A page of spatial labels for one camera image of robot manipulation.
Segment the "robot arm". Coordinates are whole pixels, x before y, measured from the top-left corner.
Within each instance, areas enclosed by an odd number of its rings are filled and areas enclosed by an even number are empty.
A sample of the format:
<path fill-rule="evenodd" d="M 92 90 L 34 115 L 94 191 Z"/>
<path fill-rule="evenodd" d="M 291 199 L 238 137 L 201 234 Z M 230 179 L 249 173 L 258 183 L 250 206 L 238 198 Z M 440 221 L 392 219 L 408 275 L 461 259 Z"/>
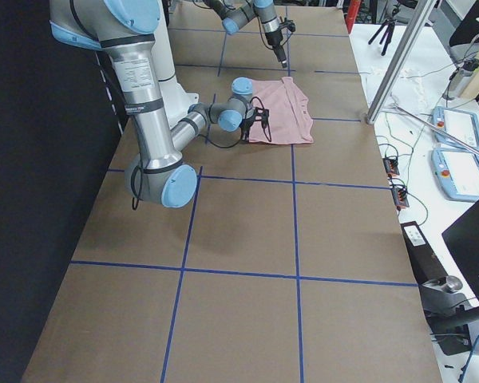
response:
<path fill-rule="evenodd" d="M 224 103 L 195 103 L 175 125 L 169 124 L 155 69 L 170 52 L 156 57 L 156 31 L 166 24 L 159 1 L 52 1 L 53 37 L 64 44 L 103 51 L 112 61 L 125 111 L 133 119 L 139 153 L 125 172 L 133 201 L 179 208 L 194 196 L 197 174 L 181 153 L 204 128 L 217 124 L 234 132 L 253 122 L 251 80 L 233 81 Z"/>
<path fill-rule="evenodd" d="M 223 1 L 204 1 L 221 19 L 222 26 L 228 35 L 238 33 L 252 20 L 259 24 L 259 31 L 264 45 L 271 50 L 279 64 L 287 68 L 287 55 L 283 46 L 283 31 L 295 32 L 295 23 L 288 18 L 280 18 L 273 1 L 246 1 L 239 8 L 227 6 Z"/>

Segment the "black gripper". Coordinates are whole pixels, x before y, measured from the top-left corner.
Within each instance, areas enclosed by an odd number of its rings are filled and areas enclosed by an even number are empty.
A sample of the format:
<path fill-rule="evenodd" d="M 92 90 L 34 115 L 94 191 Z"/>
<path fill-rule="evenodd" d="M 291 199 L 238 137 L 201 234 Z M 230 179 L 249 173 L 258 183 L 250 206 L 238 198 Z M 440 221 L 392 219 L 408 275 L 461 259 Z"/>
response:
<path fill-rule="evenodd" d="M 255 116 L 244 119 L 240 125 L 240 139 L 249 140 L 252 125 L 255 123 Z"/>
<path fill-rule="evenodd" d="M 287 56 L 283 48 L 283 34 L 280 30 L 265 33 L 265 38 L 269 47 L 276 55 L 277 61 L 281 66 L 287 66 Z"/>

